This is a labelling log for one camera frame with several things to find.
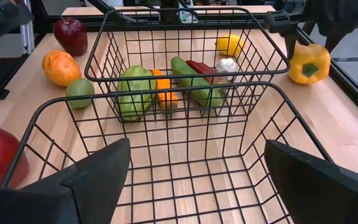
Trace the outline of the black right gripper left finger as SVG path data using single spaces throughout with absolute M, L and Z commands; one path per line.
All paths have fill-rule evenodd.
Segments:
M 122 138 L 22 189 L 0 189 L 0 224 L 110 224 L 130 158 Z

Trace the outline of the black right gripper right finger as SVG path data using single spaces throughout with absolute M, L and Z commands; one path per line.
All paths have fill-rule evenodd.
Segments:
M 264 157 L 295 224 L 358 224 L 358 173 L 271 139 Z

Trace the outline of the dark red apple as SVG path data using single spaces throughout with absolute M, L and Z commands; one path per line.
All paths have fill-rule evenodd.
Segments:
M 67 17 L 58 20 L 53 27 L 54 37 L 71 56 L 81 56 L 88 49 L 88 35 L 84 25 L 77 19 Z

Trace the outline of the orange lumpy vegetable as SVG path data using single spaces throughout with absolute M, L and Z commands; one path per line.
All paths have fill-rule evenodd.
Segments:
M 59 50 L 53 50 L 44 55 L 42 69 L 48 79 L 58 86 L 66 87 L 81 78 L 81 70 L 74 58 Z

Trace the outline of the green lime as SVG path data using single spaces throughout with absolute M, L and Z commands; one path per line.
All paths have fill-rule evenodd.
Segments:
M 65 94 L 66 94 L 66 97 L 93 95 L 94 94 L 94 86 L 87 79 L 75 80 L 67 86 Z M 72 108 L 86 108 L 90 103 L 91 103 L 90 99 L 71 100 L 68 102 L 68 104 Z

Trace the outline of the green bell pepper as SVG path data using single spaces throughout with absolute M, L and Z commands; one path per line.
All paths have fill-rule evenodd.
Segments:
M 154 79 L 147 79 L 152 77 L 150 70 L 145 69 L 140 65 L 129 67 L 121 78 L 133 78 L 136 80 L 119 81 L 117 84 L 118 91 L 141 91 L 141 90 L 155 90 L 157 88 Z M 119 112 L 121 113 L 124 122 L 137 121 L 147 110 L 153 100 L 154 94 L 131 94 L 126 96 L 119 96 Z

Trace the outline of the yellow bell pepper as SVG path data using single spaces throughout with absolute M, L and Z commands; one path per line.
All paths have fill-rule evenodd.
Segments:
M 318 44 L 296 45 L 290 59 L 288 77 L 295 83 L 311 85 L 329 76 L 331 56 Z

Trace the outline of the orange carrot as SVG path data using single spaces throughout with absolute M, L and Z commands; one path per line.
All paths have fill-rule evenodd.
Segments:
M 157 89 L 163 90 L 157 94 L 160 107 L 163 110 L 175 110 L 178 106 L 178 97 L 172 91 L 171 88 L 171 81 L 169 78 L 157 79 Z

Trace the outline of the white garlic bulb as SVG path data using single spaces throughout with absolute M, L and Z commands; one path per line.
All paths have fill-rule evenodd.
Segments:
M 219 61 L 219 63 L 216 65 L 216 71 L 218 73 L 234 73 L 237 72 L 238 66 L 237 63 L 232 58 L 223 58 Z M 218 77 L 219 83 L 226 83 L 228 81 L 231 81 L 234 76 L 229 75 L 226 77 Z

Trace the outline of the green cucumber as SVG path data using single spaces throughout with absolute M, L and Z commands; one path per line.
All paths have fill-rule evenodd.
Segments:
M 182 58 L 173 57 L 170 63 L 174 75 L 193 75 L 188 78 L 177 78 L 177 82 L 181 87 L 191 87 L 188 93 L 201 106 L 209 108 L 222 105 L 223 96 L 220 91 L 209 84 L 204 78 L 196 77 L 197 72 Z

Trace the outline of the red chili pepper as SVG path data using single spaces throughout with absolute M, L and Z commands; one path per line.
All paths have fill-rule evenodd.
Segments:
M 215 69 L 207 66 L 205 63 L 195 62 L 193 60 L 187 60 L 186 63 L 194 71 L 196 71 L 197 73 L 202 74 L 202 75 L 217 73 L 217 71 L 215 71 Z M 204 77 L 204 79 L 209 84 L 219 84 L 224 81 L 223 77 Z

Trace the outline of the yellow lemon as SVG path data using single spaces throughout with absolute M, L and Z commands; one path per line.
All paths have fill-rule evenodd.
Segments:
M 244 41 L 234 34 L 224 34 L 216 41 L 216 50 L 227 56 L 238 56 L 244 47 Z

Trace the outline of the white teal connector box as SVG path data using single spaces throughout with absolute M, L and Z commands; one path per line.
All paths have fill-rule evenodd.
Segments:
M 197 16 L 195 16 L 191 12 L 180 11 L 179 18 L 180 18 L 180 22 L 182 24 L 197 24 L 198 23 Z

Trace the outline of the silver aluminium post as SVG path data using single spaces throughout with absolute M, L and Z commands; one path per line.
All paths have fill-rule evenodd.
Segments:
M 22 5 L 25 5 L 26 8 L 31 11 L 31 3 L 30 0 L 19 0 Z M 33 28 L 33 19 L 31 19 L 28 23 L 21 25 L 21 39 L 23 45 L 23 53 L 30 55 L 34 49 L 34 28 Z

